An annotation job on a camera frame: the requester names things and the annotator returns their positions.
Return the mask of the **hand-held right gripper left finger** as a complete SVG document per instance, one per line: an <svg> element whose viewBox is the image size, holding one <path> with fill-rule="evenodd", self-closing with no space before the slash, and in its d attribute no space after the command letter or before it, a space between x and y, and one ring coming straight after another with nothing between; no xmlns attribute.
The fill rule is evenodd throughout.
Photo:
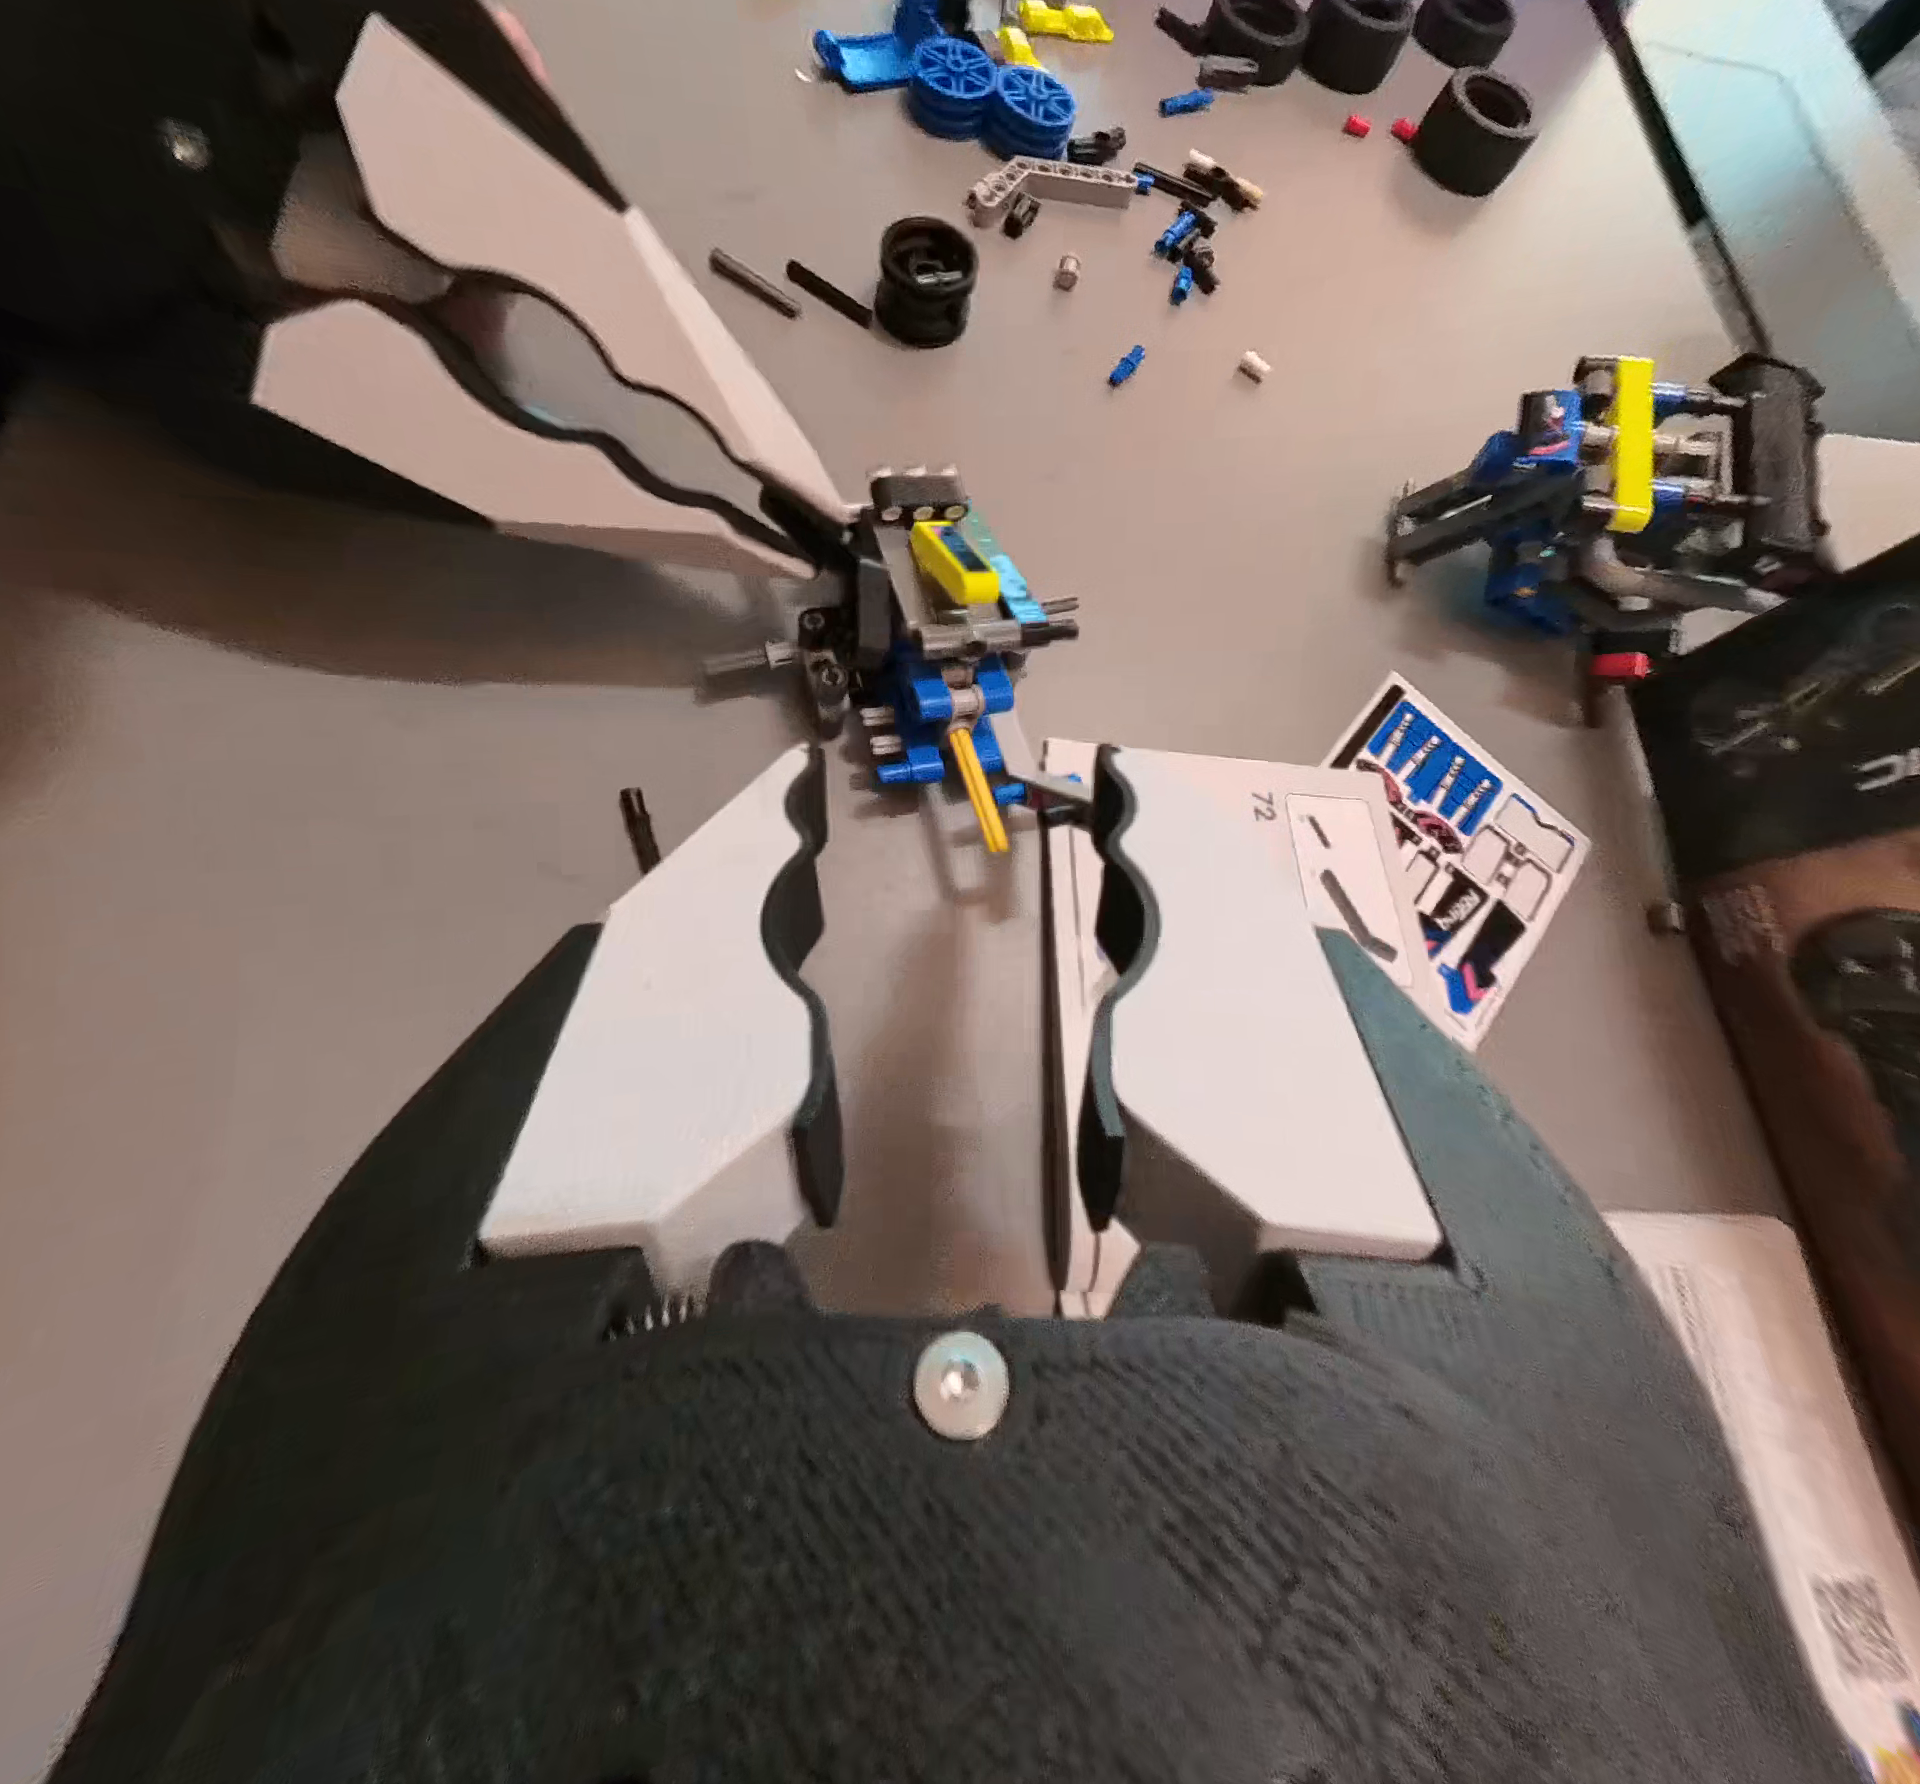
<svg viewBox="0 0 1920 1784"><path fill-rule="evenodd" d="M827 1008L827 753L796 745L608 909L506 1157L493 1258L626 1249L704 1292L734 1245L828 1230L846 1191Z"/></svg>

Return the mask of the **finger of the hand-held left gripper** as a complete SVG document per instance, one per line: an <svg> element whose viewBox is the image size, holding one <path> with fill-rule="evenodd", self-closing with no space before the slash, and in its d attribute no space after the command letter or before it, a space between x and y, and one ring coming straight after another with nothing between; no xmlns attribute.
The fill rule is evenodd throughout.
<svg viewBox="0 0 1920 1784"><path fill-rule="evenodd" d="M282 204L276 270L303 303L278 321L372 305L519 421L601 433L755 525L851 525L858 504L642 213L383 16L335 106Z"/></svg>
<svg viewBox="0 0 1920 1784"><path fill-rule="evenodd" d="M659 476L610 437L485 400L427 334L362 300L269 324L252 405L511 539L704 573L821 573L740 504Z"/></svg>

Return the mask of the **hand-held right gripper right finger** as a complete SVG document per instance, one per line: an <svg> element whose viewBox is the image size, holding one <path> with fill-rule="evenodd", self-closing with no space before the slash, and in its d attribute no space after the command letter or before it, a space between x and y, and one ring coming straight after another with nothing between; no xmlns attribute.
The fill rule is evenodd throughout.
<svg viewBox="0 0 1920 1784"><path fill-rule="evenodd" d="M1445 1230L1335 960L1443 1019L1360 772L1071 745L1069 1266L1428 1262Z"/></svg>

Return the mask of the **small blue yellow toy brick model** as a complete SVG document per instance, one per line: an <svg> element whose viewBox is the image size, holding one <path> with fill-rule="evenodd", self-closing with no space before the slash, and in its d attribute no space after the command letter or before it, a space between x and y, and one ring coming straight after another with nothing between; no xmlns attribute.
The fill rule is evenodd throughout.
<svg viewBox="0 0 1920 1784"><path fill-rule="evenodd" d="M782 672L824 740L858 733L881 793L956 788L983 846L1011 850L1006 814L1085 822L1076 775L1048 775L1017 737L1030 663L1080 638L1080 601L1041 595L975 506L954 467L882 469L834 537L791 530L832 593L786 638L723 653L703 689Z"/></svg>

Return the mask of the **instruction booklet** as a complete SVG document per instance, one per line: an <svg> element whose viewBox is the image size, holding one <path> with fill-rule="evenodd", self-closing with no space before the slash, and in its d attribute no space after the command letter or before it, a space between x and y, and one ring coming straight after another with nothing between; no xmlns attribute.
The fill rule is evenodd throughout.
<svg viewBox="0 0 1920 1784"><path fill-rule="evenodd" d="M1096 933L1106 865L1076 822L1044 837L1048 1258L1067 1318L1105 1316L1152 1243L1200 1245L1235 1279L1260 1251L1425 1262L1428 1193L1351 1021L1320 934L1353 943L1420 1015L1443 1011L1381 788L1357 770L1120 747L1140 793L1148 876L1171 879L1175 952L1146 972L1154 1012L1117 1042L1148 1079L1132 1163L1148 1191L1095 1226L1080 1125L1095 1024L1117 985Z"/></svg>

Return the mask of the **sticker sheet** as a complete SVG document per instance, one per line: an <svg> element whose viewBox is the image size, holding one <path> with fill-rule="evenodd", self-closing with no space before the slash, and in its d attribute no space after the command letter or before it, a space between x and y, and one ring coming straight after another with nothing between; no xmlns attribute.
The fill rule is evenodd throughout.
<svg viewBox="0 0 1920 1784"><path fill-rule="evenodd" d="M1425 970L1452 1037L1476 1053L1572 892L1589 837L1401 674L1325 764L1381 784Z"/></svg>

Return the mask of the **black toy wheel rim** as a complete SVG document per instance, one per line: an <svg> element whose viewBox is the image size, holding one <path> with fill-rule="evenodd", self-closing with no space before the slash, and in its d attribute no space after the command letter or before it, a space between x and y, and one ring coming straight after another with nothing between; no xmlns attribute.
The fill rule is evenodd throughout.
<svg viewBox="0 0 1920 1784"><path fill-rule="evenodd" d="M979 265L972 236L943 218L909 215L891 222L876 251L876 329L914 350L959 343L969 329Z"/></svg>

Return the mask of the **heap of loose toy bricks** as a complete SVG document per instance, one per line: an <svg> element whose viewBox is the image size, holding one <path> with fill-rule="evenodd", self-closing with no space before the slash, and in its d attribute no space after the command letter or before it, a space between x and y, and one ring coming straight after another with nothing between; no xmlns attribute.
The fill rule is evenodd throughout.
<svg viewBox="0 0 1920 1784"><path fill-rule="evenodd" d="M979 230L998 225L1002 236L1015 241L1032 230L1048 203L1119 210L1140 196L1164 192L1179 213L1154 241L1152 252L1172 266L1169 307L1184 308L1194 295L1217 295L1215 209L1258 209L1262 189L1199 153L1188 153L1181 170L1117 164L1129 146L1123 125L1074 136L1079 100L1044 68L1032 44L1034 37L1112 44L1115 32L1096 6L1002 0L1000 23L988 40L972 28L972 4L896 0L884 30L846 34L821 28L813 38L819 76L849 94L905 92L909 118L929 136L979 140L998 154L1002 164L970 187L964 200ZM1159 100L1164 120L1207 113L1221 94L1252 88L1248 64L1202 56L1204 20L1186 20L1163 8L1154 24L1199 59L1199 82L1188 92ZM860 331L879 331L874 295L870 300L853 296L802 260L788 260L785 275Z"/></svg>

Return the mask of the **dark cardboard box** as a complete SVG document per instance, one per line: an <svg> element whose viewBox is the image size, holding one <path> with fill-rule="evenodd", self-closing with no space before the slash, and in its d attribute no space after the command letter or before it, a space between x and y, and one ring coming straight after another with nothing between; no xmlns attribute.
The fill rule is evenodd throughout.
<svg viewBox="0 0 1920 1784"><path fill-rule="evenodd" d="M1917 1499L1919 540L1630 696L1693 955Z"/></svg>

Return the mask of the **white printed paper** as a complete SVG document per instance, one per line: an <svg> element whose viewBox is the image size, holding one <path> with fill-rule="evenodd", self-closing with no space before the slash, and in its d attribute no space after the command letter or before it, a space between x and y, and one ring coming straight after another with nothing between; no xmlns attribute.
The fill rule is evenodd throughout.
<svg viewBox="0 0 1920 1784"><path fill-rule="evenodd" d="M1607 1214L1706 1386L1861 1780L1919 1779L1919 1583L1788 1223Z"/></svg>

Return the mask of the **large blue black toy brick model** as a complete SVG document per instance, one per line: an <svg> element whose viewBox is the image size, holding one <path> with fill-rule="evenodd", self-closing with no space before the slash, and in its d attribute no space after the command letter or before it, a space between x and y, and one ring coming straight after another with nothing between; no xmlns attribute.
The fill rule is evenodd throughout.
<svg viewBox="0 0 1920 1784"><path fill-rule="evenodd" d="M1674 657L1683 621L1757 618L1836 575L1822 397L1780 356L1741 354L1703 384L1647 356L1583 356L1462 471L1392 502L1384 573L1399 584L1482 551L1486 612L1572 645L1599 729L1609 692Z"/></svg>

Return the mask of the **black rubber toy tire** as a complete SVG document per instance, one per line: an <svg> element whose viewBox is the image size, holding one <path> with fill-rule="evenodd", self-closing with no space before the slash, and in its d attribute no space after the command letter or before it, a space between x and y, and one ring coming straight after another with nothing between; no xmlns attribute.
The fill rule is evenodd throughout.
<svg viewBox="0 0 1920 1784"><path fill-rule="evenodd" d="M1531 92L1497 68L1456 68L1423 114L1411 156L1431 184L1492 196L1539 139Z"/></svg>
<svg viewBox="0 0 1920 1784"><path fill-rule="evenodd" d="M1310 8L1300 0L1212 0L1202 56L1241 60L1252 68L1252 88L1272 90L1300 68L1310 24Z"/></svg>
<svg viewBox="0 0 1920 1784"><path fill-rule="evenodd" d="M1399 62L1416 0L1310 0L1300 72L1329 92L1369 97Z"/></svg>
<svg viewBox="0 0 1920 1784"><path fill-rule="evenodd" d="M1451 70L1497 67L1519 27L1513 0L1420 0L1413 40Z"/></svg>

